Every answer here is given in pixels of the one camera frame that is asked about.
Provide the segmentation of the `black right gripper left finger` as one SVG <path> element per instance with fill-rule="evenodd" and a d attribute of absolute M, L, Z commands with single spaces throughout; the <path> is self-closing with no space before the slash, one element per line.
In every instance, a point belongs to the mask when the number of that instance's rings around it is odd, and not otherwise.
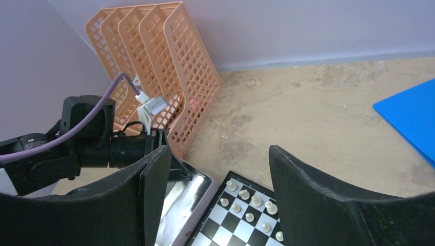
<path fill-rule="evenodd" d="M 66 195 L 1 195 L 1 245 L 154 245 L 169 176 L 163 146 Z"/>

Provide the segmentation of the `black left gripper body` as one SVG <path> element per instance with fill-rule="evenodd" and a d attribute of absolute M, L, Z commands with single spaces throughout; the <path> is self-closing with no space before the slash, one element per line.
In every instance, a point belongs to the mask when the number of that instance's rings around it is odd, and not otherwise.
<path fill-rule="evenodd" d="M 163 129 L 151 129 L 151 134 L 145 137 L 145 155 L 150 154 L 161 146 L 166 150 L 169 165 L 168 182 L 192 181 L 193 174 L 188 170 L 183 161 L 178 159 L 169 146 L 167 133 Z"/>

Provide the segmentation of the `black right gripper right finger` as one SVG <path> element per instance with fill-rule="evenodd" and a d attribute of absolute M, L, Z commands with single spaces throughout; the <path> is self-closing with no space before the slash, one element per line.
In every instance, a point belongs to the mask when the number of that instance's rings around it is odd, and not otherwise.
<path fill-rule="evenodd" d="M 269 166 L 285 245 L 434 245 L 434 193 L 382 194 L 337 179 L 277 145 Z"/>

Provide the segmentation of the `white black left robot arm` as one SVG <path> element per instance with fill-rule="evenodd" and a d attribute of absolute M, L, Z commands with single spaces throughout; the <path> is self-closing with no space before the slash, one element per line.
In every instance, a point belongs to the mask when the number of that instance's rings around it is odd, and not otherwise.
<path fill-rule="evenodd" d="M 70 96 L 61 119 L 47 133 L 31 133 L 1 142 L 1 154 L 17 154 L 45 146 L 77 126 L 100 101 L 99 96 Z M 167 134 L 141 129 L 129 136 L 114 130 L 115 101 L 107 99 L 96 116 L 78 133 L 48 150 L 14 161 L 1 162 L 1 192 L 38 197 L 52 192 L 61 179 L 73 180 L 82 168 L 124 168 L 167 144 Z"/>

